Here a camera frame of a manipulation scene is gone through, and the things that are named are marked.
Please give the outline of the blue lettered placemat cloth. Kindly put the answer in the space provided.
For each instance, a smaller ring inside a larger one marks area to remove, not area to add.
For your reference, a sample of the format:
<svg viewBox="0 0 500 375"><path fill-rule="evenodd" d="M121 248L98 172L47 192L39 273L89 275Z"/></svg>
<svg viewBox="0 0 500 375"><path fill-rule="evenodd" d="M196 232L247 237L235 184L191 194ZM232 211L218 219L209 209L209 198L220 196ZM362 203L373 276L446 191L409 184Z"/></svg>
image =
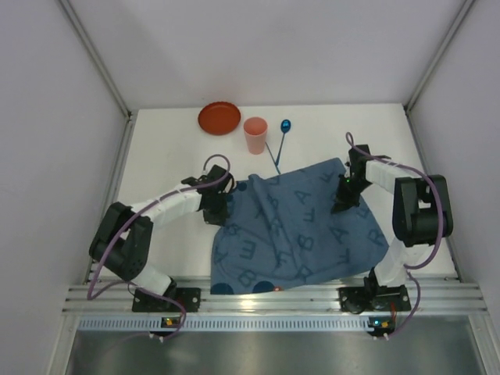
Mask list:
<svg viewBox="0 0 500 375"><path fill-rule="evenodd" d="M246 295L365 273L389 244L365 201L332 213L340 159L263 179L252 174L227 198L212 246L210 292Z"/></svg>

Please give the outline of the pink plastic cup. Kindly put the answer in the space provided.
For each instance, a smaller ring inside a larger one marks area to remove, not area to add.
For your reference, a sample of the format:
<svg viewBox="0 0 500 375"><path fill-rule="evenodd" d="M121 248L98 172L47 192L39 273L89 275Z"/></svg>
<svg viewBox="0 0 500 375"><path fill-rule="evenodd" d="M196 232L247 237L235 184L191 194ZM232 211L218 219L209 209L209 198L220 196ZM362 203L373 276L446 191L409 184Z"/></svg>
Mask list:
<svg viewBox="0 0 500 375"><path fill-rule="evenodd" d="M248 151L253 155L263 153L266 147L267 122L261 117L250 117L244 122L243 129Z"/></svg>

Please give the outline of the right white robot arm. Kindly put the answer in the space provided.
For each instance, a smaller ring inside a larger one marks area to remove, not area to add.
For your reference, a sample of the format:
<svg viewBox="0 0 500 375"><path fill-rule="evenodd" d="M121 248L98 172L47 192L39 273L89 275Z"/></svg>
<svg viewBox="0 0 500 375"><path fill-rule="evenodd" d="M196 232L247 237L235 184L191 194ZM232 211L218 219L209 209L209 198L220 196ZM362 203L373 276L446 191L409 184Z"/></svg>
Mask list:
<svg viewBox="0 0 500 375"><path fill-rule="evenodd" d="M395 238L370 277L381 287L399 287L409 270L431 264L453 231L447 181L442 175L426 175L387 156L372 155L367 145L353 145L348 158L348 172L339 177L331 212L360 206L362 192L371 185L392 194Z"/></svg>

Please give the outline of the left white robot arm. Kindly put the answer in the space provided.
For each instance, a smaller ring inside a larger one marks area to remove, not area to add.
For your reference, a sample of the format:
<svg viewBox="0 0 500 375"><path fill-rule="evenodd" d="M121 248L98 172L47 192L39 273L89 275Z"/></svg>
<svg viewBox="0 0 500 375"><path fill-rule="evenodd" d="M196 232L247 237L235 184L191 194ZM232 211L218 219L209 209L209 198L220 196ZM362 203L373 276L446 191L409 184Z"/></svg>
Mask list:
<svg viewBox="0 0 500 375"><path fill-rule="evenodd" d="M214 165L207 174L188 177L158 198L134 205L115 202L99 224L89 255L122 281L146 290L152 297L172 299L175 281L148 260L153 230L197 212L208 225L223 226L229 217L227 196L234 187L229 171Z"/></svg>

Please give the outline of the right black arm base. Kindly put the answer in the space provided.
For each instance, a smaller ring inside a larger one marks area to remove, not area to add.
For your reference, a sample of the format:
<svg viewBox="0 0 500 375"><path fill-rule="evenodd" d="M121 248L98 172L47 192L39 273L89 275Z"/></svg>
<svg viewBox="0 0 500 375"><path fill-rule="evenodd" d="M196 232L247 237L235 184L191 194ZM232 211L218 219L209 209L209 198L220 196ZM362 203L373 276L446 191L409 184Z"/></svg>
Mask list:
<svg viewBox="0 0 500 375"><path fill-rule="evenodd" d="M409 312L412 308L407 288L381 287L368 291L364 287L342 287L338 290L341 311L359 315L364 312Z"/></svg>

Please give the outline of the blue metallic fork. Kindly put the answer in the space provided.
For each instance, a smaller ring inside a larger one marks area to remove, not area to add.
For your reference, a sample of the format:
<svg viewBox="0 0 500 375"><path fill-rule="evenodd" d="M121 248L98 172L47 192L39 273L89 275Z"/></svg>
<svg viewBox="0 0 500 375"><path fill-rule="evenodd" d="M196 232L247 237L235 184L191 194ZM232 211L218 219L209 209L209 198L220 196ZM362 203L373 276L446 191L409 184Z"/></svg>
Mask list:
<svg viewBox="0 0 500 375"><path fill-rule="evenodd" d="M266 142L266 150L267 150L267 152L268 152L268 154L269 154L269 156L271 158L271 161L273 162L273 166L274 166L275 170L277 171L277 174L281 175L281 171L280 171L280 168L278 166L278 163L276 162L276 160L274 158L274 155L273 155L273 153L272 153L272 151L271 151L271 149L269 147L269 144L267 142Z"/></svg>

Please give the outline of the orange-red plate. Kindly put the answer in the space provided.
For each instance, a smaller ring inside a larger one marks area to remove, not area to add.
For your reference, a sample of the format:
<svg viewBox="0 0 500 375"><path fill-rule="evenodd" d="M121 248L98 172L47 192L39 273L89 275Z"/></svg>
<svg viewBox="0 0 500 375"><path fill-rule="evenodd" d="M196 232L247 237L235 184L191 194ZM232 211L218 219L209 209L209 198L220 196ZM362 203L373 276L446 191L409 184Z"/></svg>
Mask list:
<svg viewBox="0 0 500 375"><path fill-rule="evenodd" d="M212 102L198 114L198 125L206 133L222 136L235 130L241 121L241 112L230 102Z"/></svg>

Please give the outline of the blue metallic spoon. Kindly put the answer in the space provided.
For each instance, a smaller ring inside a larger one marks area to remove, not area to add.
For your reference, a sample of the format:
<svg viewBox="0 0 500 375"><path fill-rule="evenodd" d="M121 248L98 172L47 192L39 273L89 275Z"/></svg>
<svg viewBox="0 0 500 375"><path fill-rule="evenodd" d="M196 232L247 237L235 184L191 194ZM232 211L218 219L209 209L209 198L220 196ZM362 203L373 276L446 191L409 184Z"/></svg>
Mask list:
<svg viewBox="0 0 500 375"><path fill-rule="evenodd" d="M275 166L279 166L280 157L284 146L284 139L290 130L291 130L291 121L289 119L282 120L280 123L280 132L281 132L280 147L278 149L278 153L274 161Z"/></svg>

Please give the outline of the left corner frame post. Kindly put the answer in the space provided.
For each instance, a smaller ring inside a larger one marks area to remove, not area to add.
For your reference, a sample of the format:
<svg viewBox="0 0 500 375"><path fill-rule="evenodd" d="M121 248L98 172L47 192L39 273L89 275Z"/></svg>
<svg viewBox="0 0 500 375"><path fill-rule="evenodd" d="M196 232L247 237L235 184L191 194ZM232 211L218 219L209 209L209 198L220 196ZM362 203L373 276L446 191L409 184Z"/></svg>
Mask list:
<svg viewBox="0 0 500 375"><path fill-rule="evenodd" d="M116 86L111 73L109 72L103 58L101 57L101 54L95 46L95 43L92 41L91 35L88 33L85 25L77 14L77 11L73 7L73 4L68 0L55 0L55 3L61 9L62 14L69 22L70 27L83 46L88 58L91 60L91 63L97 70L98 75L100 76L103 84L112 96L112 99L118 107L119 111L122 113L125 119L129 120L132 117L132 111L129 109L129 106L126 104L123 96Z"/></svg>

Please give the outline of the corner frame post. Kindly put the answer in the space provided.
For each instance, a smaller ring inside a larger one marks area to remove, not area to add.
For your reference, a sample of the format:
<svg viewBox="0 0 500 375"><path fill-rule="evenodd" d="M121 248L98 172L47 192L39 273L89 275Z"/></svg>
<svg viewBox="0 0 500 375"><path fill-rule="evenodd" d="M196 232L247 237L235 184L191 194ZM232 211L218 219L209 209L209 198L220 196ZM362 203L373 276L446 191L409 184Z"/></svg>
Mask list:
<svg viewBox="0 0 500 375"><path fill-rule="evenodd" d="M73 4L68 0L55 0L55 3L61 9L62 14L69 22L70 27L83 46L88 58L91 60L91 63L97 70L98 75L100 76L103 84L112 96L112 99L118 107L119 111L122 113L125 119L129 120L132 117L132 111L129 109L129 106L126 104L123 96L116 86L111 73L109 72L103 58L101 57L101 54L95 46L95 43L92 41L91 35L88 33L85 25L77 14L77 11L73 7Z"/></svg>
<svg viewBox="0 0 500 375"><path fill-rule="evenodd" d="M452 17L450 24L446 27L444 35L437 44L437 48L430 57L429 62L426 64L425 70L413 88L408 101L403 105L406 115L411 113L413 108L416 106L426 87L430 83L431 78L438 69L441 60L445 57L445 54L451 47L457 33L461 30L462 25L465 23L476 3L476 0L464 0L459 2L458 10Z"/></svg>

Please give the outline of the aluminium mounting rail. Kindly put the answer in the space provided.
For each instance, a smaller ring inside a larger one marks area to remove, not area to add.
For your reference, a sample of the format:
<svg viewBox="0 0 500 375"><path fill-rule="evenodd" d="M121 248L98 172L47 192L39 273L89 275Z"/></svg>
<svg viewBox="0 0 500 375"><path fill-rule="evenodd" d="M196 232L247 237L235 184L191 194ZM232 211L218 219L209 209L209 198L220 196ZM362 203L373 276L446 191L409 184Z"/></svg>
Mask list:
<svg viewBox="0 0 500 375"><path fill-rule="evenodd" d="M485 314L488 311L477 284L462 283L456 278L417 275L421 299L417 312L421 316L448 316ZM287 291L274 291L254 295L211 295L209 279L196 277L177 278L180 287L201 290L200 314L271 315L304 313L325 315L341 313L338 292L342 287L358 286L360 277L336 280L325 284L297 287ZM87 300L87 287L74 285L69 288L62 311L67 314L130 313L133 297L131 289L117 285L95 300Z"/></svg>

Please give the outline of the right corner frame post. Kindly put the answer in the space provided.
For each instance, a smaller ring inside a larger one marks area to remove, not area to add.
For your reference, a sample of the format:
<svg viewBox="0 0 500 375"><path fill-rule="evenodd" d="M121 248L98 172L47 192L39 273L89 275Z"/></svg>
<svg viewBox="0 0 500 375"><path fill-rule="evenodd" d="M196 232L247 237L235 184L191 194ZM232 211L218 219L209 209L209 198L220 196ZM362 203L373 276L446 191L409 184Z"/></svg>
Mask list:
<svg viewBox="0 0 500 375"><path fill-rule="evenodd" d="M411 113L413 108L416 106L426 87L430 83L431 78L438 69L441 60L445 57L445 54L451 47L457 33L461 30L462 25L465 23L476 3L476 0L464 0L459 2L458 10L452 17L450 24L446 27L444 35L437 44L437 48L430 57L429 62L426 64L425 70L413 88L408 101L403 105L406 115Z"/></svg>

